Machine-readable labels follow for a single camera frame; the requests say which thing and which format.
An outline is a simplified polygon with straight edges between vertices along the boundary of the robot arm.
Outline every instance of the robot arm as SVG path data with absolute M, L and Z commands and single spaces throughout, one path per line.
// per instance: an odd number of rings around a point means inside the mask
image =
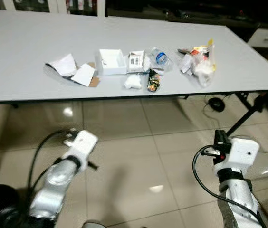
M 72 143 L 68 142 L 70 148 L 62 156 L 62 161 L 51 166 L 45 174 L 44 185 L 29 208 L 26 227 L 54 227 L 67 189 L 73 177 L 91 164 L 88 156 L 97 141 L 98 138 L 88 131 L 80 131 Z
M 205 149 L 202 155 L 213 156 L 214 174 L 219 178 L 220 196 L 232 200 L 258 213 L 258 202 L 251 193 L 251 183 L 243 175 L 253 164 L 259 145 L 248 139 L 226 136 L 224 131 L 216 130 L 213 148 Z M 225 228 L 262 228 L 257 218 L 247 210 L 230 202 L 218 199 Z

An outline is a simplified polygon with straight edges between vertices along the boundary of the plastic water bottle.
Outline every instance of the plastic water bottle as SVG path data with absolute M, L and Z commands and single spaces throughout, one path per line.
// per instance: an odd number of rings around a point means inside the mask
M 151 55 L 153 56 L 155 62 L 159 65 L 165 65 L 168 60 L 166 54 L 156 47 L 152 49 Z

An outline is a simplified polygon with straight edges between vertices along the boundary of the table leg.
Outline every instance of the table leg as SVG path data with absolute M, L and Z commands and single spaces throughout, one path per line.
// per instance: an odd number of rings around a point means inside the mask
M 251 117 L 252 114 L 254 114 L 256 111 L 262 112 L 263 111 L 263 105 L 265 102 L 265 94 L 259 95 L 255 100 L 254 100 L 254 105 L 249 107 L 248 105 L 244 104 L 248 109 L 248 112 L 246 112 L 242 118 L 239 119 L 230 129 L 227 131 L 227 136 L 230 136 L 232 133 L 234 133 L 235 130 L 238 129 L 249 117 Z

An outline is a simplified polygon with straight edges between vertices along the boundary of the tile floor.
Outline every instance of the tile floor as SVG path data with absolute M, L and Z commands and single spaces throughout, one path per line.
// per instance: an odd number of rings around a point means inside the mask
M 228 130 L 246 110 L 236 96 L 225 97 L 224 112 L 205 107 L 205 113 L 219 119 L 217 122 L 202 112 L 204 99 L 209 98 L 33 103 L 20 104 L 18 109 L 5 106 L 0 116 L 0 183 L 25 188 L 38 143 L 61 128 L 84 128 L 100 139 L 90 156 L 100 168 L 75 177 L 58 228 L 80 228 L 87 219 L 113 228 L 223 227 L 216 200 L 196 183 L 191 162 L 200 147 L 212 143 L 214 129 Z M 233 135 L 237 134 L 254 137 L 262 151 L 268 151 L 268 111 L 254 114 Z M 46 144 L 34 178 L 67 150 L 61 140 Z M 259 178 L 267 169 L 268 153 L 260 153 L 248 177 L 255 179 L 255 195 L 268 212 L 268 178 Z M 202 157 L 198 172 L 217 192 L 211 159 Z

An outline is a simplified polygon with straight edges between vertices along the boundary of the open box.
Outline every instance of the open box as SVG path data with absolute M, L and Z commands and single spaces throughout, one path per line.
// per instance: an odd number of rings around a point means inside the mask
M 127 73 L 127 65 L 120 49 L 101 49 L 99 52 L 103 75 L 125 75 Z

